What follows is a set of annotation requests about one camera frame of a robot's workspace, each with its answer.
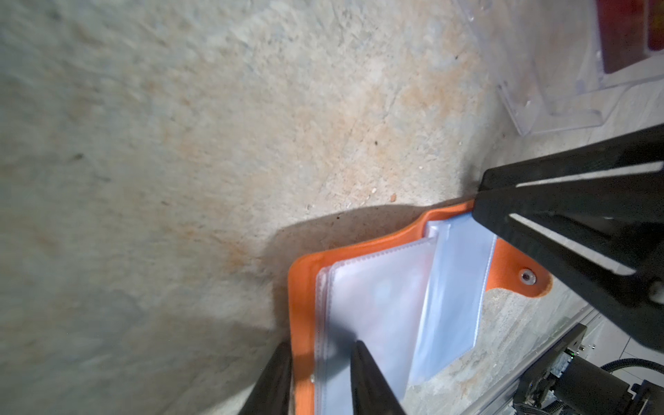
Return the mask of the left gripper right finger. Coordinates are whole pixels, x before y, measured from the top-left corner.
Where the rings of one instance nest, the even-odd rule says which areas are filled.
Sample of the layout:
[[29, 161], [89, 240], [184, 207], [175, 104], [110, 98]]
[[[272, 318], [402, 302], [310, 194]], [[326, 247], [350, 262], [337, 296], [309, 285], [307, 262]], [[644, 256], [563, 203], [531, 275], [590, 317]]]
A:
[[362, 341], [352, 349], [350, 378], [354, 415], [406, 414]]

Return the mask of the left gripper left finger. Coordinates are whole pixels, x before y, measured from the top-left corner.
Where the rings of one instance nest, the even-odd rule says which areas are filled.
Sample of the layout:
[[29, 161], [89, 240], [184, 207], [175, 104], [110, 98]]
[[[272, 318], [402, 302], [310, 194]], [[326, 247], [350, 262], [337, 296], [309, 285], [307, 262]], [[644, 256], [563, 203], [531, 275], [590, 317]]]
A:
[[281, 342], [262, 370], [239, 415], [288, 414], [292, 372], [292, 346], [290, 342]]

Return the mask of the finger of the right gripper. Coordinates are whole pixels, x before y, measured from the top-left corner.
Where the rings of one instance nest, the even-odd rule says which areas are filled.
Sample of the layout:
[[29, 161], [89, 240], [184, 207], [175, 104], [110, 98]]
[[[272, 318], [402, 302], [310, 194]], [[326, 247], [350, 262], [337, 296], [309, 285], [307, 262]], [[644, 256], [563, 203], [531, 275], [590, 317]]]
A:
[[488, 169], [479, 191], [513, 187], [544, 179], [580, 175], [663, 159], [663, 125], [634, 131], [593, 145]]
[[663, 175], [482, 183], [473, 217], [641, 345], [663, 349]]

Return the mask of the orange card holder wallet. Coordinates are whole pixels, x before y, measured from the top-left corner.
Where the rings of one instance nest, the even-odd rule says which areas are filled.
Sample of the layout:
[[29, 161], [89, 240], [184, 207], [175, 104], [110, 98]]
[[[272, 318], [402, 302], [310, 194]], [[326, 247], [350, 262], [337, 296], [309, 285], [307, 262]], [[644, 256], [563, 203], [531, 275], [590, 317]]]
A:
[[472, 208], [431, 209], [397, 232], [293, 263], [296, 413], [351, 413], [356, 341], [403, 399], [475, 347], [485, 292], [550, 292], [550, 272], [476, 222]]

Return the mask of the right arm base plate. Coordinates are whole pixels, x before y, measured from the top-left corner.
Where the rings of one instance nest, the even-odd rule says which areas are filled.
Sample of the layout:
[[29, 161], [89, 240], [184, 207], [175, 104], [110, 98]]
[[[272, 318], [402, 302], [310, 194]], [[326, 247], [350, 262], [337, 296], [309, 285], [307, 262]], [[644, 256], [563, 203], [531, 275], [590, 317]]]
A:
[[598, 367], [580, 355], [587, 327], [577, 324], [520, 377], [512, 399], [518, 414], [662, 414], [663, 387], [648, 380], [629, 384], [613, 374], [626, 368], [663, 373], [640, 358]]

